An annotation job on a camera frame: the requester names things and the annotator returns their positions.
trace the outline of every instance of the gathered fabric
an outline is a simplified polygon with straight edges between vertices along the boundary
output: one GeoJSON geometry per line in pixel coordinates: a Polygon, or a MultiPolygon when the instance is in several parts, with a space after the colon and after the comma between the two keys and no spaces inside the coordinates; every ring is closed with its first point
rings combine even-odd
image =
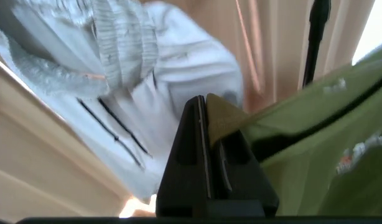
{"type": "Polygon", "coordinates": [[[187,100],[243,101],[234,56],[163,2],[0,1],[0,56],[139,198],[159,188],[187,100]]]}

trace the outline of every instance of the olive green cloth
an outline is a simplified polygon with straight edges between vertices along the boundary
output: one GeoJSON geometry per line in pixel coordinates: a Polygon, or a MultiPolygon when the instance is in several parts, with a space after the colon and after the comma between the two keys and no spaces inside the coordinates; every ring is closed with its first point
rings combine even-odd
{"type": "MultiPolygon", "coordinates": [[[[261,164],[280,198],[278,215],[382,212],[382,162],[376,161],[382,157],[382,150],[370,150],[366,155],[369,160],[361,160],[361,166],[376,170],[372,171],[374,175],[359,172],[359,167],[347,174],[336,173],[346,149],[382,129],[382,46],[354,67],[334,71],[258,114],[245,114],[215,95],[208,95],[207,108],[211,145],[239,129],[252,146],[273,136],[298,136],[297,141],[285,144],[261,164]],[[340,116],[327,125],[313,129],[307,136],[300,135],[336,114],[340,116]],[[374,205],[377,197],[381,197],[380,203],[374,205]]],[[[258,146],[252,148],[255,155],[270,150],[270,145],[258,146]]]]}

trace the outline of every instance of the black strip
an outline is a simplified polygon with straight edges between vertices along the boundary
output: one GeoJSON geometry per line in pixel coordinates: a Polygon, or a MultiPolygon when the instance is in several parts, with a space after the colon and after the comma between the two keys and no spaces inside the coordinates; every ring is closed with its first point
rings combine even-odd
{"type": "Polygon", "coordinates": [[[134,159],[134,161],[137,163],[137,165],[139,167],[141,167],[141,162],[137,159],[137,157],[133,154],[132,151],[130,151],[130,149],[128,147],[126,147],[126,145],[119,139],[119,136],[115,135],[114,132],[112,132],[105,124],[102,120],[100,120],[96,114],[94,114],[94,112],[92,112],[92,110],[79,98],[77,98],[78,102],[82,105],[82,107],[87,110],[87,112],[89,112],[90,115],[92,115],[96,120],[97,122],[99,122],[99,124],[101,125],[101,127],[103,127],[105,129],[105,131],[107,131],[110,135],[112,135],[112,137],[114,137],[114,140],[115,142],[119,143],[120,145],[122,145],[122,147],[125,148],[125,150],[130,154],[130,156],[134,159]]]}
{"type": "Polygon", "coordinates": [[[301,141],[304,138],[328,127],[329,125],[336,122],[341,117],[345,116],[350,111],[354,110],[360,106],[365,100],[367,100],[371,95],[375,94],[380,88],[382,88],[382,78],[379,79],[374,85],[369,87],[360,96],[351,101],[348,105],[336,111],[333,115],[319,122],[318,124],[312,126],[311,128],[296,134],[294,136],[277,135],[265,139],[260,139],[252,143],[252,151],[255,158],[262,162],[265,159],[281,152],[285,148],[301,141]]]}
{"type": "Polygon", "coordinates": [[[113,113],[113,111],[111,111],[111,109],[105,104],[105,102],[103,101],[103,99],[101,99],[100,97],[98,98],[98,102],[103,106],[103,108],[109,113],[109,115],[111,115],[115,121],[127,132],[130,134],[131,138],[136,142],[136,144],[141,148],[141,150],[143,152],[145,152],[148,156],[151,156],[147,149],[145,149],[141,143],[137,140],[137,138],[135,137],[135,135],[133,134],[133,132],[130,131],[130,129],[128,129],[123,123],[122,121],[113,113]]]}

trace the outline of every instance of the black drawstring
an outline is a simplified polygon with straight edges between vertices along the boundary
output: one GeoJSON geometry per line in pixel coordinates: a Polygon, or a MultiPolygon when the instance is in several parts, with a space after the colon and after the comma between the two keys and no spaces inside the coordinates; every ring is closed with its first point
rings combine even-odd
{"type": "Polygon", "coordinates": [[[139,167],[141,167],[141,162],[137,159],[137,157],[133,154],[132,151],[130,151],[128,149],[128,147],[126,147],[126,145],[119,139],[119,136],[115,135],[114,132],[112,132],[105,124],[104,122],[102,122],[102,120],[100,120],[96,114],[94,114],[94,112],[92,112],[92,110],[79,98],[77,98],[78,102],[82,105],[82,107],[84,109],[87,110],[87,112],[89,112],[90,115],[92,115],[92,117],[94,117],[97,122],[99,122],[99,124],[101,125],[101,127],[103,127],[105,129],[105,131],[107,131],[110,135],[112,135],[112,137],[114,137],[114,140],[115,142],[118,142],[122,147],[125,148],[125,150],[127,150],[127,152],[130,154],[130,156],[134,159],[134,161],[137,163],[137,165],[139,167]]]}
{"type": "Polygon", "coordinates": [[[111,111],[109,107],[104,103],[104,101],[99,97],[98,102],[103,106],[103,108],[111,115],[115,121],[127,132],[130,134],[131,138],[136,142],[136,144],[141,148],[143,152],[145,152],[148,156],[151,156],[148,151],[141,145],[141,143],[137,140],[135,135],[122,123],[121,120],[111,111]]]}

